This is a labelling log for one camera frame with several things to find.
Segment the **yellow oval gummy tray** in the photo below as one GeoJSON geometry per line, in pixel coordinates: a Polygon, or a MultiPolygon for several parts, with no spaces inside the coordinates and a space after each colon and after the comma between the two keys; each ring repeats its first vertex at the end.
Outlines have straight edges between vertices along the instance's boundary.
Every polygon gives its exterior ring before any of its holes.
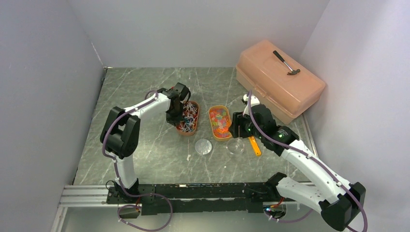
{"type": "Polygon", "coordinates": [[[219,142],[232,138],[229,127],[232,123],[229,110],[226,106],[216,105],[208,110],[211,131],[214,139],[219,142]]]}

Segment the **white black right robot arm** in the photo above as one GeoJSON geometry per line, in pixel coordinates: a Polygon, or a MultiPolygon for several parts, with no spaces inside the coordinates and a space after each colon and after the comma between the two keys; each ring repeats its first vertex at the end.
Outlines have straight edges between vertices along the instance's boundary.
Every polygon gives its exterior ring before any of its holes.
{"type": "Polygon", "coordinates": [[[304,204],[340,232],[352,231],[350,223],[362,214],[363,231],[368,230],[364,210],[366,188],[360,182],[352,184],[332,171],[294,131],[287,126],[278,126],[264,105],[255,105],[248,113],[234,112],[229,132],[234,138],[253,136],[260,139],[265,148],[294,165],[313,183],[313,186],[307,186],[276,173],[268,180],[266,194],[269,199],[277,201],[283,197],[304,204]]]}

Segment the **pink oval lollipop tray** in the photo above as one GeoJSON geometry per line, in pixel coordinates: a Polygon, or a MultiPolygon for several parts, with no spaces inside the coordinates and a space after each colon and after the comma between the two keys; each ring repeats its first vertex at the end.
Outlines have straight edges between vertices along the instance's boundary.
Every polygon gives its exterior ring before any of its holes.
{"type": "Polygon", "coordinates": [[[182,136],[192,136],[197,130],[198,117],[199,117],[200,107],[195,101],[186,101],[183,104],[183,121],[180,122],[176,131],[182,136]]]}

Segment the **yellow plastic scoop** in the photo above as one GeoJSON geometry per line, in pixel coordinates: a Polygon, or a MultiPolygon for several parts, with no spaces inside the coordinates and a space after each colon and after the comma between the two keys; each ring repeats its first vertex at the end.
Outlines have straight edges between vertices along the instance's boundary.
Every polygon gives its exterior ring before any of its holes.
{"type": "Polygon", "coordinates": [[[249,142],[251,144],[251,147],[252,147],[255,155],[257,157],[260,157],[262,155],[262,152],[261,152],[261,150],[260,150],[260,148],[259,148],[259,146],[256,142],[256,139],[253,136],[249,137],[248,139],[249,139],[249,142]]]}

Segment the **clear plastic jar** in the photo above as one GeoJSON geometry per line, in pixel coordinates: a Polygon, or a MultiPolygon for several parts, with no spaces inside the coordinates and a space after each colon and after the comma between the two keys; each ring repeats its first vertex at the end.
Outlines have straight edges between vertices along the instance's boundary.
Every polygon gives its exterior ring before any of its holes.
{"type": "Polygon", "coordinates": [[[230,156],[241,155],[245,150],[245,145],[242,139],[232,138],[226,144],[227,153],[230,156]]]}

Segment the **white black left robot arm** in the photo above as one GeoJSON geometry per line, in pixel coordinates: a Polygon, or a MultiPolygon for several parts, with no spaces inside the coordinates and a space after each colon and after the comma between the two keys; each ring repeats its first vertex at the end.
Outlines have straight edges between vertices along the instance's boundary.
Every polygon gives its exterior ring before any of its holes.
{"type": "Polygon", "coordinates": [[[134,106],[110,110],[100,136],[102,154],[113,162],[114,184],[125,202],[132,203],[139,196],[132,156],[138,146],[141,123],[164,113],[167,123],[178,126],[183,121],[183,101],[190,96],[189,88],[177,83],[169,89],[150,91],[144,101],[134,106]]]}

